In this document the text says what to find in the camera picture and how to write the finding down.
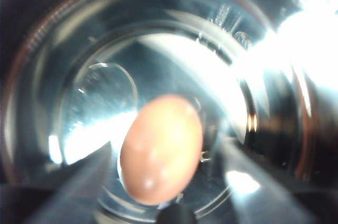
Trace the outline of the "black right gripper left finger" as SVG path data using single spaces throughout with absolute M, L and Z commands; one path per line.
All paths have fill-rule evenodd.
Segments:
M 92 223 L 112 155 L 108 142 L 87 157 L 40 179 L 37 188 L 52 194 L 26 223 Z

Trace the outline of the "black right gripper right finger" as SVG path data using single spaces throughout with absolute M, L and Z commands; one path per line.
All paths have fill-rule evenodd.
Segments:
M 219 139 L 218 149 L 240 223 L 317 223 L 309 210 L 240 149 L 236 139 Z

